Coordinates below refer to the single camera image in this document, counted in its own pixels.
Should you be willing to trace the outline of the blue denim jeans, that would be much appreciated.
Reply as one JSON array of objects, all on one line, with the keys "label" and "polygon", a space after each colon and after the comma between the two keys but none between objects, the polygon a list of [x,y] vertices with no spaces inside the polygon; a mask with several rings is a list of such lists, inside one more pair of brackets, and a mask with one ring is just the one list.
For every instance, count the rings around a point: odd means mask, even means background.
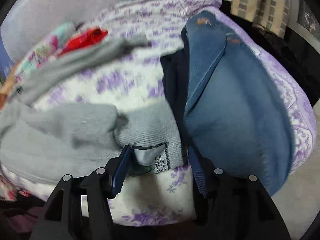
[{"label": "blue denim jeans", "polygon": [[255,175],[270,195],[291,171],[294,134],[279,91],[255,53],[203,11],[187,21],[184,125],[201,155],[236,177]]}]

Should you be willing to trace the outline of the teal pink floral blanket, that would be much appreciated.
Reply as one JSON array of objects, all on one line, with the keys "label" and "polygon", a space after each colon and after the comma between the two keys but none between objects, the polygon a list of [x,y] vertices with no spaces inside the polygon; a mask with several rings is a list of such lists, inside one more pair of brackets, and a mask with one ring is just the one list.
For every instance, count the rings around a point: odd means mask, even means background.
[{"label": "teal pink floral blanket", "polygon": [[23,59],[11,68],[11,72],[1,88],[1,108],[4,106],[16,82],[20,82],[28,74],[37,70],[41,64],[47,62],[51,56],[64,46],[75,31],[76,26],[73,22],[65,22],[59,25],[42,41],[33,46]]}]

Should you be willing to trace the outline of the grey padded headboard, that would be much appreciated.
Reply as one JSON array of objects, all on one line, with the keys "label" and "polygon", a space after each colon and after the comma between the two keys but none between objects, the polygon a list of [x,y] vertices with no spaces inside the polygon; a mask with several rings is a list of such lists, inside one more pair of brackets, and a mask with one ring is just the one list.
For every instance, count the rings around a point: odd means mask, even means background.
[{"label": "grey padded headboard", "polygon": [[122,1],[128,0],[16,0],[1,23],[1,48],[16,62],[60,23],[86,22]]}]

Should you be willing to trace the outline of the beige checked curtain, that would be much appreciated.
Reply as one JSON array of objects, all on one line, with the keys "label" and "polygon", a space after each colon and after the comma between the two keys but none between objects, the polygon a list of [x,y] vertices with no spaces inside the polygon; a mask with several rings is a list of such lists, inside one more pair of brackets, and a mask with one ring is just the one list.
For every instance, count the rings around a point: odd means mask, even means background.
[{"label": "beige checked curtain", "polygon": [[232,0],[231,14],[283,38],[289,21],[290,2],[291,0]]}]

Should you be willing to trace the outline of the grey sweatpants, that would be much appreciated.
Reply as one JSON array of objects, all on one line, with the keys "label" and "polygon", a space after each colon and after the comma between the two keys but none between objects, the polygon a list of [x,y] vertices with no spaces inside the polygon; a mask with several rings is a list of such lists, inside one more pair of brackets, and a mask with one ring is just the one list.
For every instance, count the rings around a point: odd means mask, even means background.
[{"label": "grey sweatpants", "polygon": [[133,148],[132,175],[159,173],[182,166],[176,120],[164,99],[126,113],[116,106],[64,103],[38,111],[33,103],[60,81],[95,68],[129,48],[148,43],[144,35],[109,40],[67,53],[30,74],[1,111],[1,162],[31,181],[53,184],[64,174],[88,175]]}]

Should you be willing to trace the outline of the black folded garment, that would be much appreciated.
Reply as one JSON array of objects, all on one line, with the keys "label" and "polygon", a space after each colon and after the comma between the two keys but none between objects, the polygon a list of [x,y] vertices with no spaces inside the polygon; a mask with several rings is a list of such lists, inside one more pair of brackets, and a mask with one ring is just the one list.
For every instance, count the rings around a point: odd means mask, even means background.
[{"label": "black folded garment", "polygon": [[185,28],[181,31],[181,38],[183,48],[161,56],[160,62],[163,68],[164,95],[175,117],[182,148],[185,150],[190,145],[183,121],[189,84],[189,42]]}]

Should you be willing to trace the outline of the red folded garment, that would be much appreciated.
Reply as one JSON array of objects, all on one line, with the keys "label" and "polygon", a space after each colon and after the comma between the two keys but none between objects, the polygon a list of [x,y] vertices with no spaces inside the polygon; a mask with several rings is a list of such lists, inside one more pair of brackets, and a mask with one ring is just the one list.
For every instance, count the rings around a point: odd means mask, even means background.
[{"label": "red folded garment", "polygon": [[90,47],[100,43],[106,36],[108,31],[100,28],[87,29],[81,34],[68,40],[63,50],[59,55],[68,53],[70,51]]}]

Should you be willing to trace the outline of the purple floral bed sheet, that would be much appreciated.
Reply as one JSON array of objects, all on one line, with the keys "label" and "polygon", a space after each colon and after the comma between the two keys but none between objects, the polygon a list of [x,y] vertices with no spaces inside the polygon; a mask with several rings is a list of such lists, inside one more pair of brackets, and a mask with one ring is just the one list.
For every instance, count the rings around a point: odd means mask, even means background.
[{"label": "purple floral bed sheet", "polygon": [[[110,103],[121,111],[138,109],[164,98],[160,57],[183,45],[180,33],[187,18],[203,9],[215,14],[243,39],[276,83],[295,133],[292,169],[310,157],[317,137],[316,119],[300,82],[240,24],[219,10],[221,0],[135,0],[105,9],[86,28],[108,29],[116,38],[144,33],[151,47],[99,68],[86,70],[44,94],[35,108],[45,110],[62,103]],[[121,193],[109,202],[113,219],[130,226],[163,225],[195,218],[191,168],[177,167],[158,174],[130,177]]]}]

